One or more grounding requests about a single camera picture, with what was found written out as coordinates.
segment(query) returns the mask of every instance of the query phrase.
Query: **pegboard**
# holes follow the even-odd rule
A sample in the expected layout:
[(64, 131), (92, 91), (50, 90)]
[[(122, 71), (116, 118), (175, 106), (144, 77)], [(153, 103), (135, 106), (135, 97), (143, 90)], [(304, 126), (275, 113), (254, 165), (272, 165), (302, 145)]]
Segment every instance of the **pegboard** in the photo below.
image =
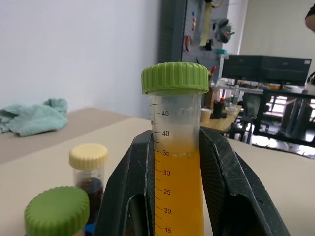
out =
[[(208, 39), (213, 38), (212, 23), (218, 22), (221, 19), (227, 18), (229, 0), (223, 0), (222, 6), (212, 9), (211, 11), (211, 22), (210, 22), (210, 31)], [(214, 42), (213, 50), (206, 51), (204, 47), (200, 47), (200, 38), (203, 27), (203, 18), (205, 11), (205, 1), (204, 0), (187, 0), (186, 7), (186, 18), (184, 26), (184, 37), (189, 35), (192, 38), (192, 45), (190, 51), (185, 50), (184, 41), (183, 41), (183, 50), (182, 50), (182, 61), (187, 62), (197, 62), (196, 57), (198, 57), (199, 63), (207, 67), (209, 70), (215, 65), (217, 67), (213, 80), (216, 82), (219, 75), (220, 68), (220, 57), (216, 54), (216, 49), (222, 49), (223, 43)], [(196, 17), (196, 28), (195, 31), (192, 30), (193, 18)]]

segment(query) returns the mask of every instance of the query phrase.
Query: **white wall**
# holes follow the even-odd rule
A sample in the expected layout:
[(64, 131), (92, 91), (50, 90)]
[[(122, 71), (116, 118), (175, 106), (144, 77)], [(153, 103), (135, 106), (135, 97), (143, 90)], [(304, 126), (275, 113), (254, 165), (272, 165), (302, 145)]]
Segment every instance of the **white wall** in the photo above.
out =
[(305, 26), (314, 0), (250, 0), (241, 46), (243, 55), (313, 59), (315, 34)]
[(248, 0), (230, 0), (229, 2), (227, 18), (232, 24), (232, 32), (235, 32), (230, 41), (223, 45), (223, 49), (226, 49), (229, 54), (240, 52), (247, 5)]
[(148, 118), (141, 71), (156, 63), (159, 1), (0, 1), (0, 108), (64, 97)]

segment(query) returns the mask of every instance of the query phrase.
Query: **dark red liquid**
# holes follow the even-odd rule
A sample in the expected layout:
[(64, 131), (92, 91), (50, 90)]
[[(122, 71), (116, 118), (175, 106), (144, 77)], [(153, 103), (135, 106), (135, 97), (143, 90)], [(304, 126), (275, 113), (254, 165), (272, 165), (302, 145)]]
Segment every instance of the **dark red liquid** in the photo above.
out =
[(96, 222), (104, 195), (102, 181), (97, 178), (90, 178), (77, 183), (76, 187), (83, 189), (89, 196), (90, 216), (87, 224)]

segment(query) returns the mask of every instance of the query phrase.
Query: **cream screw cap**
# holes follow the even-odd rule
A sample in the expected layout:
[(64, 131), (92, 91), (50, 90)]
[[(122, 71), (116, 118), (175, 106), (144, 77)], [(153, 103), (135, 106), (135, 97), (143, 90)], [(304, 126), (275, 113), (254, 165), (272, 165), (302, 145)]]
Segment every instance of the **cream screw cap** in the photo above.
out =
[(69, 164), (77, 170), (95, 170), (105, 165), (107, 153), (107, 148), (102, 144), (81, 144), (70, 151)]

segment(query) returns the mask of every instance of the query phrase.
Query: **cup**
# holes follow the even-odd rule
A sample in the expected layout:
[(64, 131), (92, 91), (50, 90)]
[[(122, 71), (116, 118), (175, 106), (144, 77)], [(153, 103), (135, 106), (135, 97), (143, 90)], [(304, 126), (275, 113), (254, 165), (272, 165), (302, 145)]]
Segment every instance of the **cup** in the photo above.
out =
[(211, 113), (212, 113), (211, 109), (202, 108), (201, 109), (201, 118), (200, 118), (201, 123), (208, 123), (210, 120)]

